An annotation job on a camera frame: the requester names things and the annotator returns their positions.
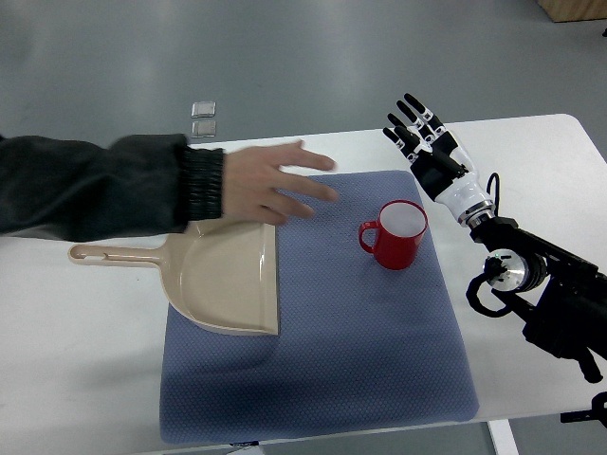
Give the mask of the bare human hand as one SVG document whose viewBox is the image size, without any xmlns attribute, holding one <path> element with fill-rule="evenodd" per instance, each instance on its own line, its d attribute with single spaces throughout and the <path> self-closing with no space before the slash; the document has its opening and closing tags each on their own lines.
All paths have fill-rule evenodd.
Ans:
<svg viewBox="0 0 607 455">
<path fill-rule="evenodd" d="M 279 226 L 291 217 L 313 216 L 314 210 L 296 195 L 325 202 L 338 200 L 338 193 L 332 188 L 283 170 L 292 166 L 328 172 L 335 168 L 335 162 L 326 155 L 307 151 L 301 140 L 248 147 L 224 155 L 222 214 Z"/>
</svg>

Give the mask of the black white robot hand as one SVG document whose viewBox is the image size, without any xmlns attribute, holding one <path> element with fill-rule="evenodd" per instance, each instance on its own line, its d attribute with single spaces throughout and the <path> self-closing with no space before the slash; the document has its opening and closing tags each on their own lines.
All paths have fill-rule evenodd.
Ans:
<svg viewBox="0 0 607 455">
<path fill-rule="evenodd" d="M 427 196 L 445 206 L 456 222 L 475 228 L 497 216 L 496 201 L 483 189 L 478 170 L 453 132 L 410 93 L 396 102 L 406 117 L 390 113 L 383 129 L 409 161 L 410 171 Z"/>
</svg>

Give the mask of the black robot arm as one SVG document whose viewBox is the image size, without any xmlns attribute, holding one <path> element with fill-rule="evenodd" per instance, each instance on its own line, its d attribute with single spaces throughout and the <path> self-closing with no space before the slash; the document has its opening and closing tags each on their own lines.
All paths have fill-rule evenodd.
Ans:
<svg viewBox="0 0 607 455">
<path fill-rule="evenodd" d="M 471 223 L 488 251 L 466 292 L 477 313 L 523 322 L 525 340 L 555 358 L 576 361 L 584 379 L 602 381 L 595 358 L 606 355 L 606 276 L 581 257 L 519 228 L 493 207 Z"/>
</svg>

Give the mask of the dark grey sleeved forearm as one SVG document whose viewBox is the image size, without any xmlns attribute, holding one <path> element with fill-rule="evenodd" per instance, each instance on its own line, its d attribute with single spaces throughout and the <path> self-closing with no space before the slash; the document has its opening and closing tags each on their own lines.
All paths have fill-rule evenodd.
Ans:
<svg viewBox="0 0 607 455">
<path fill-rule="evenodd" d="M 1 233 L 70 242 L 181 233 L 222 215 L 224 153 L 183 135 L 107 148 L 43 136 L 1 140 Z"/>
</svg>

